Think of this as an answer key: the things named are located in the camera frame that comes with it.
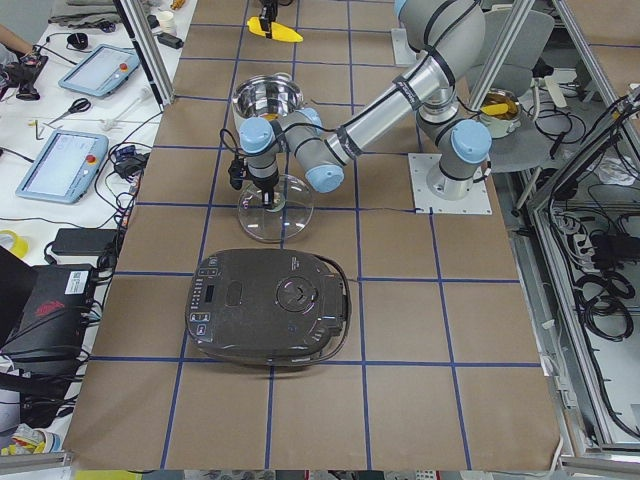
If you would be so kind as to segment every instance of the chair backrest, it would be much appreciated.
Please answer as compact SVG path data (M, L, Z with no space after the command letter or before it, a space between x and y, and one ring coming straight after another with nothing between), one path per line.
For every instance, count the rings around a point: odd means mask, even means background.
M482 50L478 55L476 65L471 67L466 75L470 88L478 79L482 66L489 57L510 12L509 9L503 9L485 13L486 32ZM531 70L542 55L553 31L554 23L553 17L546 13L535 10L528 13L527 19L518 32L492 87L508 90L517 97L527 91L533 78Z

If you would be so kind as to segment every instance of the blue joint cap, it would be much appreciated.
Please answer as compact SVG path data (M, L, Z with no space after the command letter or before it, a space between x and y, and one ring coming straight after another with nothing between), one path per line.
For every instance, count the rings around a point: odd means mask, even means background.
M396 17L400 18L400 11L404 4L407 3L407 0L396 0L393 4L393 11L396 12Z
M466 163L481 163L491 148L491 134L487 127L474 120L462 120L451 133L451 146Z
M305 117L307 117L310 123L313 123L316 127L322 127L322 119L320 118L320 115L318 114L318 112L315 111L315 109L305 107L305 108L301 108L298 111L301 114L303 114ZM320 135L321 133L322 133L322 130L316 128L316 134Z
M240 146L247 153L260 153L274 140L273 128L265 118L247 118L240 125Z
M318 165L305 175L311 186L320 193L334 191L344 180L344 172L338 165Z

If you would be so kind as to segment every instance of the white cup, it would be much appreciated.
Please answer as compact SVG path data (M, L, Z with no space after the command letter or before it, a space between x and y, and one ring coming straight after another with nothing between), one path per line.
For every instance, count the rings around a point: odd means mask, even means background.
M160 11L156 13L156 18L160 24L160 30L171 35L177 34L176 19L173 17L173 12Z

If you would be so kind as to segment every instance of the folded cloth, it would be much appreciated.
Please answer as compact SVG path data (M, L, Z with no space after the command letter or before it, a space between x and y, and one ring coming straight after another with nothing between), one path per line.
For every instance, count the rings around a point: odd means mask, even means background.
M142 8L149 13L149 0L141 0ZM118 23L120 16L113 1L105 0L54 0L49 23L71 28L97 27L102 22Z

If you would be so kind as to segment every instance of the tablet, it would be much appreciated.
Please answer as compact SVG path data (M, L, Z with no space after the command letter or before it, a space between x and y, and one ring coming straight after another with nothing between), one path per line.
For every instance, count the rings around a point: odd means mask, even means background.
M98 45L58 85L74 92L104 97L118 89L140 65L133 49Z
M56 130L27 172L16 195L74 203L84 195L107 157L109 140L94 133Z

